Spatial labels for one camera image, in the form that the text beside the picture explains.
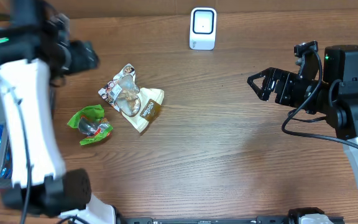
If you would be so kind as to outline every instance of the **white label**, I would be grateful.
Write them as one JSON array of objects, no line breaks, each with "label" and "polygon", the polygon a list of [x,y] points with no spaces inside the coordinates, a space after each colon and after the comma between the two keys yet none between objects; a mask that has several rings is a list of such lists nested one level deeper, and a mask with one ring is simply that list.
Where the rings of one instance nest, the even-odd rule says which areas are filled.
[{"label": "white label", "polygon": [[119,93],[122,91],[122,88],[117,84],[115,85],[112,90],[109,92],[109,95],[111,98],[115,101],[119,95]]}]

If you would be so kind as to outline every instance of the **green wrapper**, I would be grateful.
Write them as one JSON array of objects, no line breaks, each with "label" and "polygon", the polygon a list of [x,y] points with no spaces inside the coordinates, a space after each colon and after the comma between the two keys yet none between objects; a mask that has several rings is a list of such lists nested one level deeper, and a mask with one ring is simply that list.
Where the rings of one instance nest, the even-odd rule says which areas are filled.
[{"label": "green wrapper", "polygon": [[110,135],[112,126],[104,117],[104,110],[101,105],[87,106],[74,114],[67,123],[71,128],[78,128],[81,133],[88,137],[82,139],[80,144],[98,142]]}]

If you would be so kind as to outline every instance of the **green indicator light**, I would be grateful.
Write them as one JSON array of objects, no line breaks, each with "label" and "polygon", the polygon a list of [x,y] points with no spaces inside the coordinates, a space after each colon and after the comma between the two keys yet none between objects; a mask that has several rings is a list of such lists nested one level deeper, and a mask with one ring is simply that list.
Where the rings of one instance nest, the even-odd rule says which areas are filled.
[{"label": "green indicator light", "polygon": [[0,44],[8,42],[8,41],[9,41],[9,38],[7,38],[7,37],[0,38]]}]

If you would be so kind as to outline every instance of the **wooden tabletop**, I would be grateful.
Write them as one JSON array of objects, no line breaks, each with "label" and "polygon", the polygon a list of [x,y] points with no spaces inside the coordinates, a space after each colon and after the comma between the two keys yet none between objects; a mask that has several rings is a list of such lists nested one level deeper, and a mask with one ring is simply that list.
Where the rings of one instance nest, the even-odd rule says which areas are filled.
[{"label": "wooden tabletop", "polygon": [[[297,72],[295,44],[317,40],[320,55],[326,46],[358,44],[358,9],[218,14],[213,51],[189,49],[189,23],[189,16],[71,21],[72,36],[91,40],[101,65],[58,89],[53,124],[67,169],[85,168],[93,193],[126,217],[242,218],[319,207],[358,223],[342,146],[282,133],[291,108],[260,101],[246,83],[268,67]],[[127,63],[139,86],[165,91],[143,135],[98,95]],[[84,136],[66,123],[97,104],[114,130],[102,144],[81,147]],[[324,121],[289,128],[334,135]],[[0,223],[18,219],[0,203]]]}]

